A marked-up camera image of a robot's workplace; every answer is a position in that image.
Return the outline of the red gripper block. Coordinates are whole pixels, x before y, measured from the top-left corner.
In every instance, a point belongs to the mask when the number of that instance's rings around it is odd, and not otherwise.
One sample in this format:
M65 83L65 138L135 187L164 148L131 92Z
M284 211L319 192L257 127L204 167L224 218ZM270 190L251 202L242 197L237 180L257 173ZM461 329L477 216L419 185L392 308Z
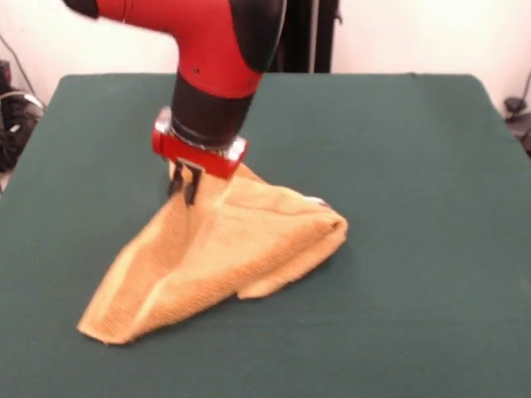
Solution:
M228 181L235 174L247 152L248 141L236 136L225 149L207 149L189 143L177 135L172 125L169 107L159 110L153 125L151 144L161 158L170 160L168 195L173 196L183 189L183 164L191 173L191 180L184 189L187 206L193 206L200 185L202 172Z

